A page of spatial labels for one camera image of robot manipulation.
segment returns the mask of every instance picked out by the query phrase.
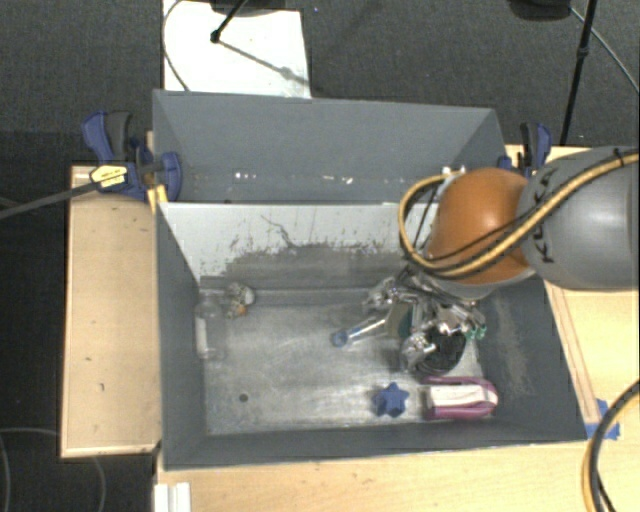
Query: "white sheet of paper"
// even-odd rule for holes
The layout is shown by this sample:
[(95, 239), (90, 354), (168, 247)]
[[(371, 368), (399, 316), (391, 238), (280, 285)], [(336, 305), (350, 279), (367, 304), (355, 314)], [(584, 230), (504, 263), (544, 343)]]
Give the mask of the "white sheet of paper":
[[(174, 3), (164, 1), (165, 15)], [(167, 54), (191, 91), (311, 97), (299, 12), (235, 17), (213, 44), (223, 20), (205, 2), (182, 2), (167, 20)], [(165, 89), (183, 90), (166, 59), (164, 71)]]

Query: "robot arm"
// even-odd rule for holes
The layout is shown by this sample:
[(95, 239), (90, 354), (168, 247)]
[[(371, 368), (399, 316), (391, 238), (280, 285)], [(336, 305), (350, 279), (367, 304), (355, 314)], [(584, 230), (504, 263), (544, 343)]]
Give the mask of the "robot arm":
[(580, 153), (531, 180), (494, 168), (460, 173), (419, 251), (405, 220), (437, 179), (416, 184), (401, 201), (400, 239), (409, 259), (444, 290), (474, 299), (533, 271), (564, 288), (638, 286), (637, 151)]
[[(418, 234), (410, 238), (407, 218), (430, 191)], [(432, 228), (418, 243), (436, 195)], [(407, 191), (398, 221), (409, 263), (371, 290), (364, 303), (373, 313), (368, 321), (334, 333), (332, 341), (344, 346), (380, 331), (404, 305), (410, 321), (397, 333), (401, 364), (443, 375), (467, 342), (484, 337), (476, 303), (498, 287), (535, 273), (564, 288), (638, 286), (638, 152), (580, 153), (529, 180), (497, 168), (433, 176)]]

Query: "yellow cable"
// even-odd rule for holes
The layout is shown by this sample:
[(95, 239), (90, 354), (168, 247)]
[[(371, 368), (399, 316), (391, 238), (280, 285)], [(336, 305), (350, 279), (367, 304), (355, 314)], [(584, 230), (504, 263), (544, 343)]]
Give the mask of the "yellow cable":
[[(619, 409), (613, 419), (611, 420), (611, 425), (615, 425), (616, 420), (620, 415), (632, 405), (635, 405), (638, 402), (638, 396), (636, 396), (633, 400), (629, 400), (624, 407)], [(587, 444), (587, 450), (584, 454), (584, 458), (582, 459), (582, 495), (584, 498), (584, 504), (587, 507), (589, 512), (597, 512), (596, 504), (593, 502), (592, 493), (591, 493), (591, 475), (589, 474), (589, 459), (591, 458), (591, 452), (593, 451), (593, 437), (589, 440)]]
[(611, 171), (619, 169), (621, 167), (625, 167), (629, 164), (633, 164), (638, 161), (638, 153), (632, 153), (630, 155), (626, 155), (622, 158), (612, 160), (610, 162), (598, 165), (593, 167), (592, 169), (583, 172), (569, 181), (562, 189), (557, 191), (551, 198), (544, 203), (540, 209), (535, 212), (529, 219), (527, 219), (523, 224), (518, 227), (513, 233), (511, 233), (508, 237), (506, 237), (502, 242), (496, 245), (493, 249), (483, 254), (482, 256), (472, 260), (471, 262), (460, 265), (459, 267), (451, 270), (442, 270), (448, 267), (450, 264), (448, 263), (432, 263), (429, 260), (425, 259), (421, 254), (416, 251), (416, 248), (411, 244), (409, 240), (409, 236), (407, 235), (407, 230), (405, 227), (405, 216), (407, 215), (407, 205), (409, 200), (413, 197), (413, 195), (428, 185), (438, 183), (440, 181), (444, 181), (449, 176), (456, 175), (459, 173), (452, 173), (450, 175), (443, 176), (434, 176), (431, 178), (427, 178), (425, 180), (419, 181), (414, 184), (404, 195), (402, 200), (400, 201), (400, 205), (398, 208), (398, 223), (400, 229), (400, 240), (402, 246), (408, 252), (409, 257), (416, 263), (418, 263), (421, 267), (428, 271), (437, 272), (438, 277), (444, 278), (457, 278), (463, 277), (465, 274), (469, 272), (473, 272), (474, 270), (479, 269), (483, 265), (490, 263), (491, 261), (497, 259), (504, 251), (509, 249), (515, 243), (520, 241), (527, 235), (527, 232), (532, 229), (538, 222), (544, 219), (550, 211), (553, 210), (558, 204), (564, 201), (567, 196), (572, 194), (579, 187), (589, 183), (590, 181), (607, 174)]

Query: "blue star-shaped toy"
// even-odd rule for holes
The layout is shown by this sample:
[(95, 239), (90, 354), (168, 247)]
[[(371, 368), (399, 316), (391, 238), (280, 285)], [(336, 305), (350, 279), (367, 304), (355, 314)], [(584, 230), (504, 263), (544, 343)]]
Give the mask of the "blue star-shaped toy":
[(388, 414), (392, 418), (397, 418), (405, 411), (405, 400), (407, 398), (409, 398), (409, 393), (404, 389), (400, 389), (395, 382), (392, 382), (373, 397), (376, 414), (378, 416)]

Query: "dark carpet floor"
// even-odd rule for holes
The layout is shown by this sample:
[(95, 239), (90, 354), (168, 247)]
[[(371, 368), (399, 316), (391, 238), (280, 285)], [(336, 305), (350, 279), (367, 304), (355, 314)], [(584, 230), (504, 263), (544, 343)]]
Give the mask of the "dark carpet floor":
[[(582, 13), (585, 4), (573, 3)], [(488, 106), (507, 142), (518, 142), (519, 123), (533, 120), (558, 140), (581, 30), (573, 17), (525, 22), (504, 0), (287, 5), (303, 9), (315, 96)], [(620, 0), (601, 3), (595, 23), (636, 81), (639, 22), (640, 3)], [(0, 2), (0, 196), (28, 201), (67, 186), (70, 165), (91, 159), (79, 124), (97, 109), (131, 111), (132, 133), (151, 128), (161, 23), (160, 0)], [(638, 96), (594, 41), (569, 143), (637, 141)], [(0, 428), (59, 423), (65, 230), (64, 205), (0, 221)], [(12, 511), (97, 508), (90, 462), (63, 464), (53, 438), (3, 439)], [(105, 510), (149, 510), (151, 457), (103, 464)], [(5, 493), (0, 483), (0, 500)]]

